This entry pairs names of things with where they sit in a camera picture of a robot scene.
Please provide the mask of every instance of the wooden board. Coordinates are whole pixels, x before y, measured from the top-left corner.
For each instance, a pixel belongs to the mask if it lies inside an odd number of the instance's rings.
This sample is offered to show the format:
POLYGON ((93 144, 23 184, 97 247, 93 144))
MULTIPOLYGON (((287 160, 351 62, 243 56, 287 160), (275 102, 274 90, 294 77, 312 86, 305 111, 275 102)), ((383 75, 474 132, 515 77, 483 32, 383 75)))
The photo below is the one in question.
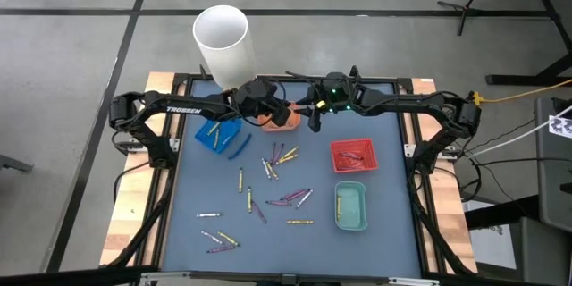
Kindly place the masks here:
MULTIPOLYGON (((413 79, 413 91, 416 94, 429 94, 436 90, 435 83, 430 79, 413 79)), ((441 125, 430 115, 419 114, 419 125, 421 127, 422 139, 430 139, 440 129, 441 125)), ((410 141, 413 141, 413 127, 411 126, 410 119, 406 120, 406 129, 410 141)), ((455 172, 453 164, 445 161, 438 160, 437 167, 440 167, 451 172, 455 172)), ((458 184, 455 177, 447 172, 435 170, 429 176, 431 181, 431 188, 433 192, 433 203, 435 206, 435 213, 437 214, 437 223, 439 224, 439 231, 443 238, 452 250, 459 256, 463 264, 473 272, 476 272, 475 255, 471 246, 471 239, 469 238, 467 222, 465 221, 465 214, 463 212, 463 205, 458 193, 458 184)), ((422 191, 419 191, 419 196, 423 203, 425 198, 422 191)), ((427 262, 431 272, 437 272, 437 264, 435 261, 434 247, 429 232, 424 229, 425 249, 427 252, 427 262)), ((453 273, 449 264, 447 264, 448 273, 453 273)))
MULTIPOLYGON (((171 91, 173 77, 174 73, 171 72, 151 72, 147 80, 145 91, 157 90, 159 92, 169 93, 171 91)), ((433 80, 413 79, 413 86, 414 92, 419 94, 432 93, 435 91, 433 80)), ((408 137, 410 141, 413 141, 411 119, 408 115, 406 115, 405 119, 408 137)), ((171 127, 171 134, 173 136, 178 120, 178 115, 175 115, 171 127)), ((429 115, 420 114, 419 122, 423 139, 431 138, 441 128, 439 123, 429 115)), ((154 115, 147 121, 147 125, 157 134, 161 133, 163 124, 164 114, 154 115)), ((147 161, 147 154, 129 155, 125 169, 145 161, 147 161)), ((454 172, 452 164, 446 161, 438 161, 437 166, 454 172)), ((123 177, 107 232, 100 264, 107 264, 114 260, 122 249, 127 246, 142 224, 152 175, 153 169, 145 166, 123 177)), ((165 177, 166 172, 162 173, 160 187, 163 186, 165 177)), ((450 174, 438 170, 430 176, 430 179, 439 229, 463 263, 469 269, 476 272, 473 249, 468 235, 465 216, 463 215, 463 207, 458 193, 457 182, 450 174)), ((422 194, 420 194, 420 197, 422 202, 425 203, 422 194)), ((155 235, 156 229, 154 228, 147 238, 146 254, 143 260, 144 264, 149 264, 151 261, 150 255, 155 245, 155 235)), ((436 272, 437 265, 434 257, 433 242, 425 229, 424 240, 429 269, 432 272, 436 272)))

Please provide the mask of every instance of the yellow crayon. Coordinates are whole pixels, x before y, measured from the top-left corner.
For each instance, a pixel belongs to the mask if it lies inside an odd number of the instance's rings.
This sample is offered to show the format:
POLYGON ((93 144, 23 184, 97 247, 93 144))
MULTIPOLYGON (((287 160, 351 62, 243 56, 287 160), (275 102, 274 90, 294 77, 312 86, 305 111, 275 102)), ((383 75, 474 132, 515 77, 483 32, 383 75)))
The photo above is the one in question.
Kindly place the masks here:
POLYGON ((233 238, 231 238, 230 236, 228 236, 227 234, 225 234, 222 231, 217 231, 216 233, 218 233, 219 236, 225 238, 226 240, 228 240, 232 245, 236 246, 236 247, 240 247, 240 244, 234 240, 233 238))
POLYGON ((313 224, 314 220, 287 220, 287 224, 313 224))
POLYGON ((206 135, 210 136, 211 134, 213 134, 213 132, 218 129, 218 127, 221 126, 220 122, 216 122, 213 127, 208 131, 208 133, 206 135))
POLYGON ((242 168, 240 168, 239 172, 239 193, 242 193, 242 168))
POLYGON ((252 213, 252 191, 250 191, 250 187, 248 187, 248 213, 252 213))
POLYGON ((218 137, 220 136, 220 134, 221 134, 221 130, 216 129, 216 136, 214 137, 214 146, 213 146, 213 148, 216 148, 216 146, 218 145, 218 137))
POLYGON ((283 157, 281 158, 286 158, 288 156, 291 156, 292 154, 294 154, 294 152, 298 151, 300 147, 299 146, 295 146, 292 150, 288 151, 283 157))
POLYGON ((338 193, 338 200, 336 205, 336 218, 338 219, 338 221, 340 220, 340 215, 341 215, 341 196, 338 193))
POLYGON ((274 169, 272 168, 272 166, 270 165, 270 162, 266 162, 266 166, 268 167, 268 170, 270 170, 270 173, 272 174, 272 176, 278 180, 278 174, 276 174, 276 172, 274 171, 274 169))
POLYGON ((282 164, 282 163, 284 163, 284 162, 286 162, 286 161, 290 161, 291 159, 296 158, 296 157, 298 157, 298 155, 283 157, 283 158, 281 158, 280 160, 278 160, 278 164, 282 164))

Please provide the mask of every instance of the blue container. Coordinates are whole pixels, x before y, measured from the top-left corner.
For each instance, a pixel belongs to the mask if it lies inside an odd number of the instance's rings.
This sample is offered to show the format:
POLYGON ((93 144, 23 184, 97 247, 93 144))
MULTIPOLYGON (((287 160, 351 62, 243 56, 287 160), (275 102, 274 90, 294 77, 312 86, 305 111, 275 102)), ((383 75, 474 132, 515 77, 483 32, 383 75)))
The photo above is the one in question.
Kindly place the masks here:
POLYGON ((215 146, 215 138, 216 138, 216 130, 213 131, 211 135, 208 135, 208 132, 216 125, 214 121, 206 121, 205 125, 203 125, 200 130, 198 130, 197 134, 195 134, 195 139, 199 142, 203 143, 205 147, 210 149, 211 151, 215 151, 217 154, 221 154, 226 147, 228 147, 232 140, 236 137, 239 133, 240 128, 242 127, 242 120, 236 119, 226 122, 221 122, 218 129, 220 129, 220 134, 218 138, 218 144, 215 146))
POLYGON ((342 181, 335 189, 335 218, 340 229, 363 231, 367 228, 366 186, 359 182, 342 181), (338 218, 338 195, 340 195, 340 218, 338 218))

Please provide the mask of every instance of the red container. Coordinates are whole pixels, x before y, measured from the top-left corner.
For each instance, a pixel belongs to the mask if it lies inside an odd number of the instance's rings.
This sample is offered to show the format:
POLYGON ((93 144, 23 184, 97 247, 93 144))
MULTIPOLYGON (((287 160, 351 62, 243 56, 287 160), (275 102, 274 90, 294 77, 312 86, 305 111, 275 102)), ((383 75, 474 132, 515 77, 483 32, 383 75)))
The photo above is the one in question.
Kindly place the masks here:
POLYGON ((333 170, 337 173, 371 171, 377 169, 374 143, 371 139, 334 141, 332 150, 333 170))

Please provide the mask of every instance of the white cable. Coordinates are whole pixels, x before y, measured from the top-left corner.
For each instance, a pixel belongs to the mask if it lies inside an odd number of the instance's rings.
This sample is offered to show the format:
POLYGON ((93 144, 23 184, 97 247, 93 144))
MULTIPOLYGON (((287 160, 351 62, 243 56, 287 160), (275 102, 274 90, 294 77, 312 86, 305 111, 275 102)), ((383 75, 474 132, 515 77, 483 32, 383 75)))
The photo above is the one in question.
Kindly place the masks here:
MULTIPOLYGON (((567 113, 567 112, 570 111, 570 110, 572 110, 572 105, 569 106, 567 109, 565 109, 564 111, 560 112, 559 114, 557 114, 557 115, 554 116, 554 117, 560 117, 560 116, 564 115, 565 113, 567 113)), ((506 145, 508 145, 508 144, 510 144, 510 143, 512 143, 512 142, 518 141, 519 139, 522 139, 523 137, 525 137, 525 136, 527 136, 527 135, 530 135, 530 134, 536 132, 537 130, 543 128, 544 126, 548 125, 550 122, 551 122, 551 119, 549 118, 548 121, 546 121, 546 122, 540 124, 539 126, 533 128, 533 129, 531 129, 530 131, 526 132, 525 134, 523 134, 523 135, 521 135, 521 136, 519 136, 519 137, 510 139, 510 140, 508 140, 508 141, 506 141, 506 142, 504 142, 504 143, 500 143, 499 145, 496 145, 496 146, 494 146, 494 147, 489 147, 489 148, 486 148, 486 149, 484 149, 484 150, 482 150, 482 151, 473 153, 471 156, 468 156, 468 158, 473 158, 473 157, 475 157, 475 156, 479 156, 479 155, 484 154, 484 153, 487 153, 487 152, 489 152, 489 151, 493 151, 494 149, 497 149, 497 148, 499 148, 499 147, 504 147, 504 146, 506 146, 506 145)))

